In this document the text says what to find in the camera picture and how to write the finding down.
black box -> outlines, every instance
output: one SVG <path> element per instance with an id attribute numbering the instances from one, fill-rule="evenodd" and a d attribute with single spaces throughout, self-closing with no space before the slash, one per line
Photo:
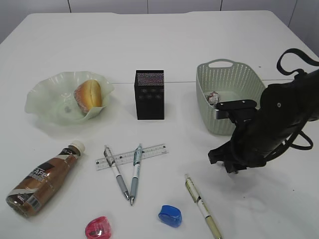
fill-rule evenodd
<path id="1" fill-rule="evenodd" d="M 134 89 L 138 120 L 163 120 L 164 71 L 136 71 Z"/>

perforated top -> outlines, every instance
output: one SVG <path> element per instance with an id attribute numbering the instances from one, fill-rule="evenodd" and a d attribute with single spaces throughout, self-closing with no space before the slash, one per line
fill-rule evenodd
<path id="1" fill-rule="evenodd" d="M 163 86 L 164 71 L 136 71 L 138 86 Z"/>

pen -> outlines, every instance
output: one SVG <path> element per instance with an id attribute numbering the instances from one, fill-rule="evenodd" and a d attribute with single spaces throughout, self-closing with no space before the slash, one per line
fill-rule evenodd
<path id="1" fill-rule="evenodd" d="M 138 183 L 139 183 L 139 176 L 140 176 L 140 162 L 142 158 L 142 145 L 139 144 L 138 148 L 135 150 L 134 153 L 134 173 L 133 173 L 133 178 L 132 178 L 132 184 L 131 184 L 131 205 L 133 205 L 135 197 L 136 197 L 136 192 L 138 189 Z"/>
<path id="2" fill-rule="evenodd" d="M 115 162 L 115 159 L 111 153 L 111 150 L 108 146 L 105 146 L 105 150 L 104 150 L 104 157 L 106 158 L 108 164 L 110 165 L 110 167 L 113 169 L 113 172 L 115 174 L 116 177 L 116 181 L 118 181 L 118 184 L 120 186 L 120 189 L 122 190 L 122 193 L 124 194 L 124 197 L 129 200 L 130 196 L 129 196 L 129 191 L 128 188 L 125 185 L 125 182 L 123 180 L 123 177 L 120 173 L 120 170 Z"/>
<path id="3" fill-rule="evenodd" d="M 204 201 L 202 200 L 198 190 L 196 189 L 193 181 L 191 180 L 190 176 L 188 174 L 185 174 L 185 185 L 187 190 L 189 191 L 191 197 L 193 198 L 193 201 L 198 205 L 201 213 L 203 214 L 206 223 L 209 227 L 209 229 L 211 230 L 211 232 L 213 233 L 213 236 L 215 239 L 222 239 L 221 233 L 217 227 L 217 225 L 215 224 L 207 206 L 205 205 Z"/>

basket handle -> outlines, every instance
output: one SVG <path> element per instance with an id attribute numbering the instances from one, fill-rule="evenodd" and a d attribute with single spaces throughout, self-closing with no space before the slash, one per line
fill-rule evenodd
<path id="1" fill-rule="evenodd" d="M 217 59 L 217 60 L 209 61 L 209 62 L 204 63 L 204 64 L 202 64 L 202 65 L 206 65 L 206 66 L 209 67 L 209 68 L 213 68 L 213 67 L 210 67 L 209 65 L 212 64 L 212 63 L 216 63 L 216 62 L 228 62 L 228 63 L 231 63 L 231 64 L 232 64 L 231 66 L 220 67 L 220 68 L 230 68 L 230 67 L 232 67 L 234 64 L 237 63 L 237 62 L 235 62 L 235 61 L 231 61 L 231 60 L 228 60 L 228 59 Z"/>

bottle cap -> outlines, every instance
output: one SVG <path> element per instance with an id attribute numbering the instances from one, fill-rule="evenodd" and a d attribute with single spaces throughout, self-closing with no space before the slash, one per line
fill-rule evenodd
<path id="1" fill-rule="evenodd" d="M 177 228 L 181 224 L 181 212 L 178 208 L 164 205 L 159 213 L 159 219 L 171 227 Z"/>
<path id="2" fill-rule="evenodd" d="M 106 217 L 99 217 L 89 222 L 85 228 L 87 239 L 109 239 L 112 235 L 111 226 Z"/>
<path id="3" fill-rule="evenodd" d="M 84 146 L 84 144 L 83 144 L 82 142 L 80 142 L 80 141 L 77 141 L 77 140 L 72 141 L 72 143 L 70 143 L 70 145 L 73 146 L 73 147 L 76 147 L 76 148 L 80 151 L 80 154 L 81 154 L 81 155 L 82 155 L 82 154 L 84 153 L 84 151 L 85 151 L 85 146 Z"/>

